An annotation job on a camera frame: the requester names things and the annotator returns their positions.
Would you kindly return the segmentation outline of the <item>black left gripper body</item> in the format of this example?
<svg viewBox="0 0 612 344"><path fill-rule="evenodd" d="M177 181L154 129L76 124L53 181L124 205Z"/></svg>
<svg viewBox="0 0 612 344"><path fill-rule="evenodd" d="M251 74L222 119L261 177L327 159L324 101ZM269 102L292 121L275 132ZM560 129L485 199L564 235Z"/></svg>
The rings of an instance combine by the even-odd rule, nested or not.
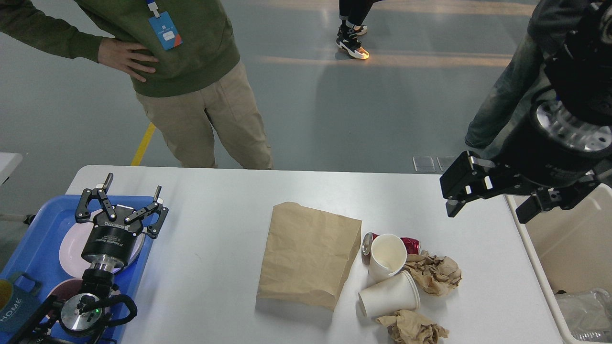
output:
<svg viewBox="0 0 612 344"><path fill-rule="evenodd" d="M124 268L133 261L132 252L137 239L142 235L143 224L138 220L132 224L117 224L107 216L96 216L94 228L86 240L81 257L88 263L101 258L109 258L115 268Z"/></svg>

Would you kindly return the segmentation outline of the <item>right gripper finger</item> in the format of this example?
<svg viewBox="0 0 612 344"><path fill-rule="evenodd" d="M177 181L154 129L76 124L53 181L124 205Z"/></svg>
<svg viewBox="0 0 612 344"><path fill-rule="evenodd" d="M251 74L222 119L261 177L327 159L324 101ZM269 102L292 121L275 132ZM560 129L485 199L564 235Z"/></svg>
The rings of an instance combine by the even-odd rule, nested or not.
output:
<svg viewBox="0 0 612 344"><path fill-rule="evenodd" d="M526 179L516 169L463 151L440 178L448 217L455 217L468 202L499 194L526 195Z"/></svg>
<svg viewBox="0 0 612 344"><path fill-rule="evenodd" d="M518 206L515 213L521 224L527 224L537 214L547 212L555 207L569 210L581 203L601 182L579 180L571 186L553 189L538 189Z"/></svg>

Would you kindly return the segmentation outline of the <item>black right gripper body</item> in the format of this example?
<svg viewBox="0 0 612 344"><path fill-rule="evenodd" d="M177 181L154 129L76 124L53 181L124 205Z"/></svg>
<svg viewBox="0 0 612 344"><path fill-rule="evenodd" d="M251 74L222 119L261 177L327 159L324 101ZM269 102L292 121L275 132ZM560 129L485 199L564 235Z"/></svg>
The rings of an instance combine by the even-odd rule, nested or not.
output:
<svg viewBox="0 0 612 344"><path fill-rule="evenodd" d="M611 160L611 90L580 100L573 115L551 88L531 99L529 113L492 157L494 189L560 188Z"/></svg>

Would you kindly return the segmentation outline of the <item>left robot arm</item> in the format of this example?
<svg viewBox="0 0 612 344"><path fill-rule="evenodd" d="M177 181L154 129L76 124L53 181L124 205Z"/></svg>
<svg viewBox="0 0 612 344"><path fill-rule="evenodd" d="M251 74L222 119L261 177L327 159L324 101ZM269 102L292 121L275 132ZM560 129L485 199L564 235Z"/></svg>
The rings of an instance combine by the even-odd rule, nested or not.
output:
<svg viewBox="0 0 612 344"><path fill-rule="evenodd" d="M107 196L113 181L109 173L103 184L84 189L75 209L77 224L92 224L81 258L87 261L76 294L65 301L48 296L9 339L10 344L65 344L54 338L58 323L72 338L85 337L89 344L104 340L107 329L131 322L138 313L128 289L115 282L114 270L128 267L138 239L156 239L168 214L157 186L151 202L140 209L112 204Z"/></svg>

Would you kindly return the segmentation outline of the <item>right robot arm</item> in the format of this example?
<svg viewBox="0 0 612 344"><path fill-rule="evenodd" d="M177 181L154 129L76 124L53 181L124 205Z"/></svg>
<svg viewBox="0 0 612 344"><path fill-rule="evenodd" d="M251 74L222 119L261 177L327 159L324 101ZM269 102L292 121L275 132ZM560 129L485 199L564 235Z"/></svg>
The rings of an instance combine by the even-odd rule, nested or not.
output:
<svg viewBox="0 0 612 344"><path fill-rule="evenodd" d="M441 176L449 217L499 194L524 195L521 224L572 209L611 183L611 2L542 0L527 35Z"/></svg>

